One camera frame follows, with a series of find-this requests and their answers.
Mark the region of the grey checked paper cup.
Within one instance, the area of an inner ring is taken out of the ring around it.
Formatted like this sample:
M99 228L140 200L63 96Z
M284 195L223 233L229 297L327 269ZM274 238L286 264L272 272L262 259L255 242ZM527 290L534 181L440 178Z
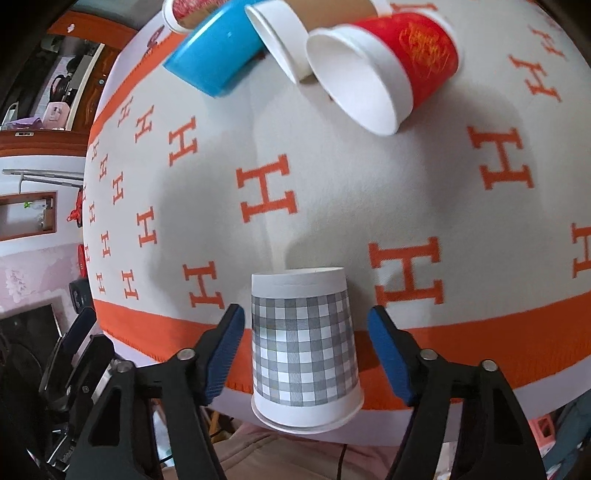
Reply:
M341 267L252 275L252 411L281 432L317 435L363 407Z

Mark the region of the blue plastic cup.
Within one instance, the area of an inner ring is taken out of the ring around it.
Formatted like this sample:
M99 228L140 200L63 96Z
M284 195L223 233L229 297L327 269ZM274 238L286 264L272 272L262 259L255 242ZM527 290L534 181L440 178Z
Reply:
M228 94L247 64L264 49L246 15L250 5L250 1L226 2L187 35L163 67L208 96Z

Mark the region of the red floral paper cup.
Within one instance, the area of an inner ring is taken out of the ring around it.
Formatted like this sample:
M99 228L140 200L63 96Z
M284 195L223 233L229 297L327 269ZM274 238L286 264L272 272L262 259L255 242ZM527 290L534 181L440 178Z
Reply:
M225 0L165 0L162 17L171 31L186 34L204 22Z

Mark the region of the brown kraft paper cup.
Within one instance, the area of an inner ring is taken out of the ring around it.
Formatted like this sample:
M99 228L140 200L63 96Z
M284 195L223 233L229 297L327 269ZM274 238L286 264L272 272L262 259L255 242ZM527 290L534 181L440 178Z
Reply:
M271 0L245 6L263 45L294 84L311 76L305 43L312 30L393 12L391 3L381 0Z

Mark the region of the red gold paper cup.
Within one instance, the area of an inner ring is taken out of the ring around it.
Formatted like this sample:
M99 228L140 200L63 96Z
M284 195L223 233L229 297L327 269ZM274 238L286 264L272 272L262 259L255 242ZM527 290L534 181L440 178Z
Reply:
M317 29L305 53L335 104L377 136L396 134L461 64L451 24L427 10Z

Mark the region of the pink small kitchen appliance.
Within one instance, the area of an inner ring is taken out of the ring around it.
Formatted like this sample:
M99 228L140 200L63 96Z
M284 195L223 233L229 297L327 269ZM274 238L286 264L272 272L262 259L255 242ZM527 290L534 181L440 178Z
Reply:
M70 107L66 102L49 102L42 117L42 128L64 130L69 113Z

